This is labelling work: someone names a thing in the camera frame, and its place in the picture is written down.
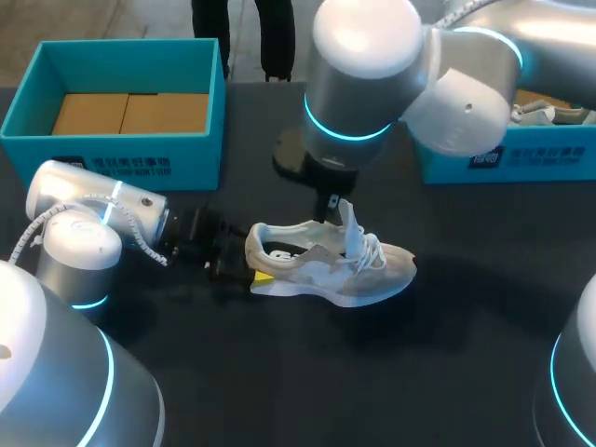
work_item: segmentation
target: teal box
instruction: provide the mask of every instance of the teal box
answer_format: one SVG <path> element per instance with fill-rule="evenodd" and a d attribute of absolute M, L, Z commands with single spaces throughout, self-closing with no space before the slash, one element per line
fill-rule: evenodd
<path fill-rule="evenodd" d="M 204 133 L 52 136 L 66 93 L 209 93 Z M 152 191 L 217 189 L 225 83 L 216 39 L 42 42 L 0 128 L 26 186 L 57 159 Z"/>
<path fill-rule="evenodd" d="M 512 127 L 493 151 L 472 158 L 414 144 L 428 184 L 596 180 L 596 126 Z"/>

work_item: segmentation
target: brown cardboard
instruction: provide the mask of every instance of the brown cardboard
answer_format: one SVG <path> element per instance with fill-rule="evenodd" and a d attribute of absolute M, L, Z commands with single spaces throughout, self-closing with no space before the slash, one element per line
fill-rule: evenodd
<path fill-rule="evenodd" d="M 157 95 L 130 95 L 120 133 L 156 133 Z"/>
<path fill-rule="evenodd" d="M 199 133 L 207 126 L 209 95 L 160 93 L 158 132 Z"/>
<path fill-rule="evenodd" d="M 530 102 L 540 101 L 540 100 L 545 100 L 546 102 L 549 102 L 550 104 L 554 105 L 555 107 L 564 107 L 566 109 L 571 108 L 571 105 L 569 104 L 569 102 L 555 100 L 554 98 L 551 98 L 550 96 L 540 95 L 538 93 L 533 93 L 532 91 L 518 90 L 518 93 L 515 97 L 515 103 L 518 105 L 526 105 L 526 104 L 529 104 Z"/>
<path fill-rule="evenodd" d="M 67 94 L 52 135 L 118 134 L 128 99 L 126 93 Z"/>
<path fill-rule="evenodd" d="M 208 110 L 207 94 L 130 95 L 120 133 L 204 132 Z"/>

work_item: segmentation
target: person's legs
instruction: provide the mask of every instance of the person's legs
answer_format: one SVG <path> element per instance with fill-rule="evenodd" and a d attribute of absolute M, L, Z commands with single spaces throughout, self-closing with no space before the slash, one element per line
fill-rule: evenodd
<path fill-rule="evenodd" d="M 261 66 L 265 79 L 291 78 L 296 52 L 291 0 L 255 0 L 261 20 Z"/>
<path fill-rule="evenodd" d="M 230 19 L 227 0 L 192 0 L 195 37 L 215 37 L 220 44 L 223 77 L 227 79 L 230 58 Z"/>

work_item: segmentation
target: cable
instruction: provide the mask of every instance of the cable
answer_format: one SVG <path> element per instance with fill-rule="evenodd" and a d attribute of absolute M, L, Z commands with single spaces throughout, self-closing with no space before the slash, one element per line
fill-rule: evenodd
<path fill-rule="evenodd" d="M 9 264 L 17 263 L 17 261 L 19 260 L 20 254 L 22 253 L 23 249 L 27 245 L 27 242 L 29 242 L 29 239 L 31 239 L 31 236 L 33 236 L 35 231 L 37 231 L 37 228 L 39 228 L 42 224 L 45 224 L 52 217 L 54 217 L 56 214 L 58 214 L 60 212 L 65 212 L 67 210 L 72 210 L 74 207 L 75 206 L 73 204 L 61 203 L 61 204 L 58 204 L 58 205 L 50 208 L 47 211 L 42 212 L 39 216 L 37 216 L 37 218 L 33 222 L 31 222 L 31 224 L 27 227 L 25 232 L 22 234 L 22 236 L 19 239 L 19 242 L 17 242 L 17 245 L 15 246 L 12 253 L 10 253 L 10 259 L 8 260 L 8 263 Z"/>
<path fill-rule="evenodd" d="M 454 12 L 447 14 L 441 20 L 434 24 L 436 28 L 446 29 L 453 26 L 472 12 L 478 11 L 481 7 L 486 7 L 499 0 L 471 0 Z"/>
<path fill-rule="evenodd" d="M 102 196 L 99 194 L 86 195 L 86 196 L 78 198 L 77 200 L 99 200 L 101 202 L 112 203 L 117 209 L 119 209 L 120 211 L 122 211 L 124 213 L 124 217 L 127 220 L 127 222 L 129 223 L 130 230 L 132 231 L 132 236 L 134 237 L 135 241 L 137 242 L 139 249 L 141 249 L 151 259 L 157 261 L 158 263 L 162 264 L 163 266 L 167 267 L 169 265 L 168 258 L 155 252 L 147 245 L 145 240 L 142 238 L 141 232 L 139 231 L 139 226 L 137 225 L 137 223 L 135 221 L 134 215 L 128 208 L 126 208 L 124 205 L 122 205 L 122 203 L 120 201 L 116 200 L 115 198 L 108 197 L 108 196 Z M 80 203 L 60 203 L 60 204 L 55 205 L 54 207 L 50 208 L 49 210 L 42 212 L 33 222 L 31 222 L 31 224 L 27 227 L 25 232 L 22 234 L 22 236 L 19 239 L 19 242 L 17 242 L 17 245 L 15 246 L 15 249 L 10 254 L 10 259 L 8 260 L 8 263 L 9 264 L 17 263 L 17 261 L 20 258 L 20 254 L 22 253 L 23 249 L 27 245 L 27 242 L 29 242 L 29 239 L 31 239 L 32 235 L 37 231 L 37 229 L 41 225 L 46 224 L 52 217 L 54 217 L 56 214 L 58 214 L 60 212 L 65 212 L 67 210 L 74 210 L 76 208 L 80 208 L 81 206 L 84 207 L 84 205 L 81 205 Z"/>
<path fill-rule="evenodd" d="M 83 196 L 83 199 L 99 199 L 100 201 L 107 201 L 109 203 L 112 203 L 118 210 L 124 213 L 124 217 L 129 222 L 130 230 L 132 231 L 132 236 L 134 237 L 134 240 L 137 242 L 139 249 L 141 249 L 147 256 L 149 256 L 154 261 L 157 261 L 158 263 L 162 264 L 164 267 L 167 267 L 169 265 L 168 258 L 157 253 L 147 245 L 145 239 L 143 239 L 141 236 L 141 231 L 139 230 L 139 226 L 136 223 L 134 214 L 128 208 L 122 205 L 122 203 L 119 200 L 113 197 L 103 196 L 99 194 L 88 194 L 86 196 Z"/>

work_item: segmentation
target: black table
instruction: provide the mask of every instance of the black table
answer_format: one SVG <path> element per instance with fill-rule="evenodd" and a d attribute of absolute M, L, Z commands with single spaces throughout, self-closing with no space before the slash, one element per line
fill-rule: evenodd
<path fill-rule="evenodd" d="M 315 193 L 271 164 L 303 88 L 230 86 L 222 187 L 172 206 L 209 198 L 240 223 L 310 219 Z M 0 92 L 0 115 L 13 93 Z M 27 221 L 3 154 L 0 195 L 6 259 Z M 360 309 L 246 300 L 194 267 L 128 253 L 103 327 L 160 384 L 165 447 L 535 445 L 533 383 L 596 272 L 595 196 L 594 183 L 423 186 L 397 129 L 351 200 L 368 231 L 416 254 L 402 295 Z"/>

